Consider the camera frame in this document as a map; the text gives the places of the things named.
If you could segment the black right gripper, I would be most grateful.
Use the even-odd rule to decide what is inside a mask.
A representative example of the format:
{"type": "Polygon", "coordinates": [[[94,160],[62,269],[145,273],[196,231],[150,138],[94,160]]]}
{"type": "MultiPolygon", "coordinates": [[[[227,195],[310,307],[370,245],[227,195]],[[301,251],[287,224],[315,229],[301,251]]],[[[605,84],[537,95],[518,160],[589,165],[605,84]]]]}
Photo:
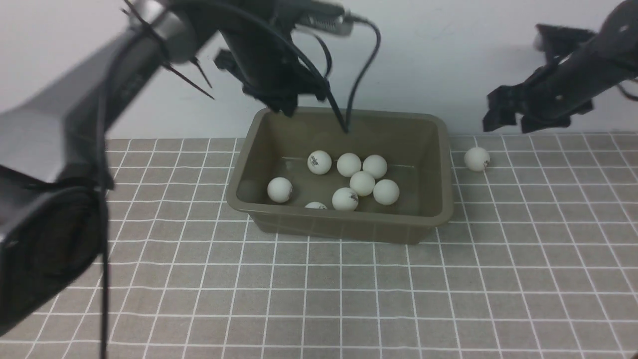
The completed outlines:
{"type": "Polygon", "coordinates": [[[522,134],[570,127],[574,115],[593,110],[595,77],[588,69],[546,65],[519,85],[501,85],[487,96],[484,132],[516,126],[520,115],[522,134]]]}

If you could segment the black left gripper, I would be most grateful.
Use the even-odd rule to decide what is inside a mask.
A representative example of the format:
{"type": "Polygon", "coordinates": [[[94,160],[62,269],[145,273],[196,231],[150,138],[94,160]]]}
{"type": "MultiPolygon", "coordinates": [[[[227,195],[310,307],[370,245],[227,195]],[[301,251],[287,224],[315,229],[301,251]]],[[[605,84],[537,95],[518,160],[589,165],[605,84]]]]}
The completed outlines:
{"type": "Polygon", "coordinates": [[[326,100],[322,83],[278,37],[226,10],[222,21],[220,32],[228,48],[219,50],[214,63],[241,82],[245,95],[287,117],[296,112],[300,95],[326,100]]]}

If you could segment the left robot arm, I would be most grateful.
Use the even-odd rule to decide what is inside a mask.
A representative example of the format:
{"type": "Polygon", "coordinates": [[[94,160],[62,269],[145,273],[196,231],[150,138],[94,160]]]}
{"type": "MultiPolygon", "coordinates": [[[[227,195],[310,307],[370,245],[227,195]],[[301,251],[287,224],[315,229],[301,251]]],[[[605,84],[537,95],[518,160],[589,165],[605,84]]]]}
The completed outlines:
{"type": "Polygon", "coordinates": [[[128,28],[22,105],[1,115],[1,333],[102,258],[100,357],[109,341],[106,134],[151,77],[197,64],[217,33],[249,96],[291,116],[299,95],[333,100],[326,78],[291,41],[319,0],[128,0],[128,28]]]}

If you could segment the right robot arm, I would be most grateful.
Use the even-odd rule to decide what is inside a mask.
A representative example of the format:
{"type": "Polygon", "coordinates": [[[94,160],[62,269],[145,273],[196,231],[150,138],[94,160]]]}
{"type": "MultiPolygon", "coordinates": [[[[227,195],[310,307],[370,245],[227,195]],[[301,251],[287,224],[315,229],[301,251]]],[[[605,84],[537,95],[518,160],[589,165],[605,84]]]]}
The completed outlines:
{"type": "Polygon", "coordinates": [[[545,64],[517,85],[503,85],[488,94],[484,132],[519,125],[524,134],[567,128],[574,115],[593,110],[593,98],[618,88],[636,101],[623,82],[638,74],[638,3],[621,2],[598,32],[588,29],[536,25],[536,50],[545,64]]]}

